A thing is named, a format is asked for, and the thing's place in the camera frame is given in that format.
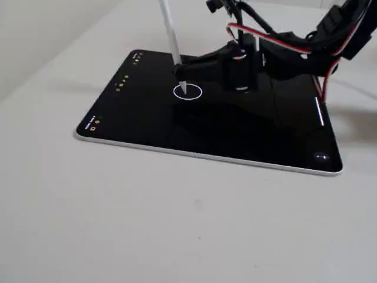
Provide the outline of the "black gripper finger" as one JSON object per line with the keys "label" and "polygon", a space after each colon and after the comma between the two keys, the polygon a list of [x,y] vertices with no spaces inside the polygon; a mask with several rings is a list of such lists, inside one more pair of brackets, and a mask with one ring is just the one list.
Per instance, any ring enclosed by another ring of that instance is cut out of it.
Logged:
{"label": "black gripper finger", "polygon": [[221,61],[186,61],[173,67],[178,81],[211,82],[226,85],[226,76]]}
{"label": "black gripper finger", "polygon": [[183,64],[198,64],[211,61],[219,61],[224,58],[229,58],[238,52],[239,45],[234,41],[228,41],[227,44],[218,50],[201,55],[201,56],[184,56]]}

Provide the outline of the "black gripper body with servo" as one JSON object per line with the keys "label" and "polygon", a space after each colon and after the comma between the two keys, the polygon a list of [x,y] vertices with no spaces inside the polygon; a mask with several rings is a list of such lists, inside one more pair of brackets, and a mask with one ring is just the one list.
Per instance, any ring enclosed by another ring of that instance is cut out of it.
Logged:
{"label": "black gripper body with servo", "polygon": [[250,34],[243,34],[241,44],[229,44],[232,50],[225,63],[225,89],[257,91],[259,74],[263,71],[263,56],[257,39]]}

